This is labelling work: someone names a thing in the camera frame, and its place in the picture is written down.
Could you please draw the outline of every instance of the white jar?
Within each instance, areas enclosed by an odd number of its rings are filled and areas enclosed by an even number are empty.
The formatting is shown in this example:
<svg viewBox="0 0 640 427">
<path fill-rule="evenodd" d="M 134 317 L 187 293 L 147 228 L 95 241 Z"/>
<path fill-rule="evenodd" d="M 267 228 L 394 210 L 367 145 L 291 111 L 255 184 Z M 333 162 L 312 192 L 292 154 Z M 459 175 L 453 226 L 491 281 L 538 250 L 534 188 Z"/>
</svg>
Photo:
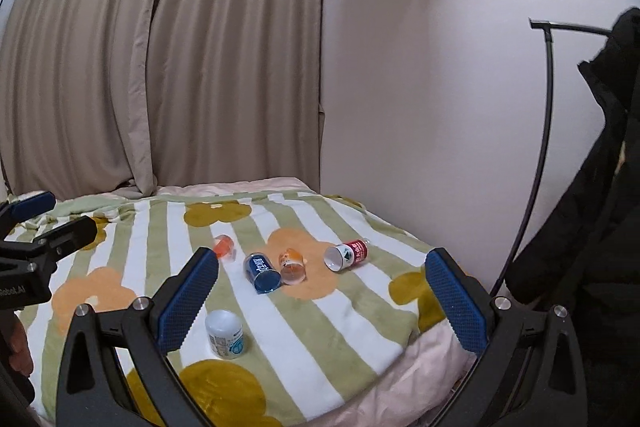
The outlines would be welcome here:
<svg viewBox="0 0 640 427">
<path fill-rule="evenodd" d="M 227 310 L 213 310 L 205 321 L 211 349 L 221 359 L 234 359 L 244 349 L 242 322 Z"/>
</svg>

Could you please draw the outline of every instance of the black jacket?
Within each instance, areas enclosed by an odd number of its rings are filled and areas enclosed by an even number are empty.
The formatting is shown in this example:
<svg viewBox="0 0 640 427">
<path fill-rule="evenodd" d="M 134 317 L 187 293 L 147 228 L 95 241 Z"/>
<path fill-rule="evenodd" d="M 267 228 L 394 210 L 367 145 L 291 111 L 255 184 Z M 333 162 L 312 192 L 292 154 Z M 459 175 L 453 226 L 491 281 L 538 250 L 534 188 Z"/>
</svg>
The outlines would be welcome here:
<svg viewBox="0 0 640 427">
<path fill-rule="evenodd" d="M 561 303 L 572 311 L 590 426 L 640 425 L 639 66 L 634 8 L 598 56 L 578 67 L 604 112 L 604 130 L 506 276 L 517 300 L 543 296 L 540 308 Z"/>
</svg>

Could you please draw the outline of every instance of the curtain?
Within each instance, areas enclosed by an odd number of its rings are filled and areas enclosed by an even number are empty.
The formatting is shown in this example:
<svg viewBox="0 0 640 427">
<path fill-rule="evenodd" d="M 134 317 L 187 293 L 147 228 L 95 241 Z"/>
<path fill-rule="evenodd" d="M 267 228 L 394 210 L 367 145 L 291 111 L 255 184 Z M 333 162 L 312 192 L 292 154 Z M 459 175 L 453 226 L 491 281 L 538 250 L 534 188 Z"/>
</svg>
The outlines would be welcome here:
<svg viewBox="0 0 640 427">
<path fill-rule="evenodd" d="M 154 188 L 145 66 L 154 0 L 15 0 L 0 48 L 14 193 Z"/>
<path fill-rule="evenodd" d="M 319 188 L 322 0 L 159 0 L 147 98 L 160 185 Z"/>
</svg>

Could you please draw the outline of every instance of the bed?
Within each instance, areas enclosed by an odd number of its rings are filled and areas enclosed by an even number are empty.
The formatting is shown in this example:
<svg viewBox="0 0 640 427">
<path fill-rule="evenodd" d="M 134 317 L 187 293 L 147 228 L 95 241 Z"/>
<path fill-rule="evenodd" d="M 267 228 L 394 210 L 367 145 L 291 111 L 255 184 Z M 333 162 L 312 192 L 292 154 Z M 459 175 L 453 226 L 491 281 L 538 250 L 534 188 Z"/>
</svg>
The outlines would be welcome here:
<svg viewBox="0 0 640 427">
<path fill-rule="evenodd" d="M 168 359 L 217 427 L 405 427 L 446 399 L 472 362 L 458 343 L 421 272 L 431 249 L 340 196 L 321 196 L 295 178 L 241 184 L 163 187 L 127 200 L 113 194 L 57 204 L 18 226 L 28 241 L 78 216 L 96 220 L 92 245 L 60 263 L 51 302 L 29 307 L 36 370 L 35 411 L 55 417 L 57 373 L 75 307 L 126 307 L 153 295 L 200 246 L 226 233 L 238 255 L 218 281 L 180 351 Z M 327 245 L 370 241 L 367 262 L 334 274 Z M 283 248 L 305 256 L 307 280 L 258 295 L 242 271 L 244 256 Z M 234 360 L 210 350 L 204 319 L 228 309 L 242 320 L 248 346 Z M 142 414 L 162 425 L 126 351 L 121 364 Z"/>
</svg>

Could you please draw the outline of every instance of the screw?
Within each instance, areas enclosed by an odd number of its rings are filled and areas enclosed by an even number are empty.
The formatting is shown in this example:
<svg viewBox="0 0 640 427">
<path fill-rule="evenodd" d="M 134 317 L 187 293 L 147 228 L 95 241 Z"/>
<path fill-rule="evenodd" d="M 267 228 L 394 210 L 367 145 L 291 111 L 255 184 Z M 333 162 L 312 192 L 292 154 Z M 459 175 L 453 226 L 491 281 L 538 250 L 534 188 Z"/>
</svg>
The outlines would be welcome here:
<svg viewBox="0 0 640 427">
<path fill-rule="evenodd" d="M 89 304 L 80 304 L 76 308 L 76 316 L 84 317 L 89 312 L 90 309 L 91 308 L 89 308 Z"/>
<path fill-rule="evenodd" d="M 149 299 L 146 297 L 138 297 L 132 302 L 133 309 L 141 312 L 149 307 Z"/>
<path fill-rule="evenodd" d="M 511 301 L 507 297 L 496 297 L 494 303 L 495 307 L 499 310 L 508 310 L 511 308 Z"/>
<path fill-rule="evenodd" d="M 560 304 L 554 308 L 554 313 L 561 319 L 564 319 L 569 314 L 566 308 Z"/>
</svg>

